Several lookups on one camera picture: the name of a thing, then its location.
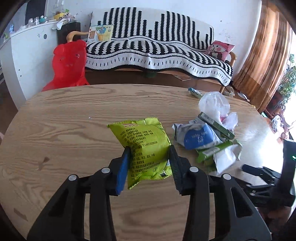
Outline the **white green torn package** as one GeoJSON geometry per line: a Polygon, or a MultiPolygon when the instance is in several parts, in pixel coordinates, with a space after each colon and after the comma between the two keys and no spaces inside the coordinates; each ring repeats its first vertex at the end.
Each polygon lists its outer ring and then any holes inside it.
{"type": "Polygon", "coordinates": [[[196,150],[196,162],[202,164],[208,173],[218,175],[240,160],[241,151],[242,144],[239,141],[228,140],[209,149],[196,150]]]}

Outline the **dark green box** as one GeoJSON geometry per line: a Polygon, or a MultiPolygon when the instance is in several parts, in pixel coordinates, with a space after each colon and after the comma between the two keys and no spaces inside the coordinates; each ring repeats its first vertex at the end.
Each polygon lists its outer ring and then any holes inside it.
{"type": "Polygon", "coordinates": [[[233,140],[235,135],[233,132],[229,131],[228,129],[224,128],[222,125],[217,123],[214,119],[207,116],[205,113],[201,112],[198,115],[198,118],[203,122],[207,123],[211,128],[219,131],[221,135],[229,140],[233,140]]]}

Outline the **blue white wipes pack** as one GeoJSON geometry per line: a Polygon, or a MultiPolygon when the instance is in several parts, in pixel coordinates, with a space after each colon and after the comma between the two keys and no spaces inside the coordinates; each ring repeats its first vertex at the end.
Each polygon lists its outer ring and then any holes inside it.
{"type": "Polygon", "coordinates": [[[174,123],[172,129],[174,130],[175,141],[186,150],[208,149],[226,141],[199,118],[190,120],[186,124],[174,123]]]}

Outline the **clear plastic bag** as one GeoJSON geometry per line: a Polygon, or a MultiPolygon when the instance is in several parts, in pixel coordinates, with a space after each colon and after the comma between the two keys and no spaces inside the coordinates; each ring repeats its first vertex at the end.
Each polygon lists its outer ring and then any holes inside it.
{"type": "Polygon", "coordinates": [[[238,115],[230,111],[230,103],[220,92],[205,93],[199,100],[199,109],[224,128],[234,131],[238,124],[238,115]]]}

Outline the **yellow-green snack bag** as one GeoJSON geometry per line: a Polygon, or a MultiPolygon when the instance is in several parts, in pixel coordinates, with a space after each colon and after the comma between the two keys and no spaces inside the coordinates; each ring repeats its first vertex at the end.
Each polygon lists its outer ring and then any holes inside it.
{"type": "Polygon", "coordinates": [[[158,118],[124,120],[107,127],[124,148],[130,147],[132,160],[127,175],[128,189],[143,180],[163,180],[172,175],[171,141],[158,118]]]}

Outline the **brown curtain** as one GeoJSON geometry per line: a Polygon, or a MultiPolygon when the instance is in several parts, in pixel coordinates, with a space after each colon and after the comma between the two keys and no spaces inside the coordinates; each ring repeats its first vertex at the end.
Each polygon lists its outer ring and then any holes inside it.
{"type": "Polygon", "coordinates": [[[233,80],[262,113],[274,96],[290,56],[292,27],[272,1],[262,1],[259,25],[252,48],[233,80]]]}

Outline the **small green wrapper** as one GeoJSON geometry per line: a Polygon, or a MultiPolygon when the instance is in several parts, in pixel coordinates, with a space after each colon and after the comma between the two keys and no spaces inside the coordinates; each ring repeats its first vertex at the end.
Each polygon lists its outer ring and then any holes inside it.
{"type": "Polygon", "coordinates": [[[196,97],[196,98],[198,98],[198,99],[201,99],[202,97],[203,97],[203,94],[201,93],[201,92],[199,92],[199,91],[197,91],[196,89],[194,89],[194,88],[188,88],[188,91],[189,91],[189,93],[192,95],[192,96],[194,96],[194,97],[196,97]]]}

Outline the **pink cartoon cushion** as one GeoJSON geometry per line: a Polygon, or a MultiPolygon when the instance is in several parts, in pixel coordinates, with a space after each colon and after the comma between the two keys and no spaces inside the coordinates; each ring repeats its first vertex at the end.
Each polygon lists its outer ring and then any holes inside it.
{"type": "Polygon", "coordinates": [[[227,56],[234,49],[234,47],[235,46],[232,44],[228,44],[220,41],[214,41],[208,47],[205,54],[213,58],[216,58],[218,60],[225,61],[227,56]]]}

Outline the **red plastic child chair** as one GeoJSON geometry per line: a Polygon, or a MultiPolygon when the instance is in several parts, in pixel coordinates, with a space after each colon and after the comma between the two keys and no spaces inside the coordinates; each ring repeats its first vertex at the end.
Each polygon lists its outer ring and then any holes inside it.
{"type": "Polygon", "coordinates": [[[60,44],[53,53],[54,78],[43,91],[89,85],[85,77],[86,42],[77,40],[60,44]]]}

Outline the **white cabinet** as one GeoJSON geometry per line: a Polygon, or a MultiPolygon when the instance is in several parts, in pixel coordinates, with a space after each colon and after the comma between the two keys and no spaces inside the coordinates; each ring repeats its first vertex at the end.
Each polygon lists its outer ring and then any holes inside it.
{"type": "Polygon", "coordinates": [[[1,67],[16,108],[53,80],[53,51],[57,47],[56,22],[18,31],[1,45],[1,67]]]}

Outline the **black white striped sofa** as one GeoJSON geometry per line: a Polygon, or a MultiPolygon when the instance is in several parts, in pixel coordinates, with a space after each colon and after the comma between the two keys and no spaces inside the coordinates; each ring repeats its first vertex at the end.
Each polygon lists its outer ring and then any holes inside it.
{"type": "Polygon", "coordinates": [[[98,25],[113,25],[112,37],[87,43],[87,68],[173,70],[223,86],[232,79],[229,62],[205,54],[214,42],[214,28],[203,21],[172,11],[118,7],[93,11],[90,27],[98,25]]]}

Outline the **black speaker box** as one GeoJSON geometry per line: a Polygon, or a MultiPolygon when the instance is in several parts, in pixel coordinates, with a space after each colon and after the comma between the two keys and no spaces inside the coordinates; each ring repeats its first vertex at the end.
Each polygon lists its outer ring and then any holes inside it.
{"type": "Polygon", "coordinates": [[[73,31],[81,31],[81,23],[80,22],[70,22],[62,26],[60,30],[57,31],[57,43],[66,44],[67,43],[67,35],[73,31]]]}

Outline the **children picture book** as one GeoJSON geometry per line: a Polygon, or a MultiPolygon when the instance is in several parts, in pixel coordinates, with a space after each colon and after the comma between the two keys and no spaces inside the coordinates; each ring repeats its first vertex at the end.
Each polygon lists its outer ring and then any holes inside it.
{"type": "Polygon", "coordinates": [[[113,25],[98,25],[89,28],[88,43],[110,41],[113,32],[113,25]]]}

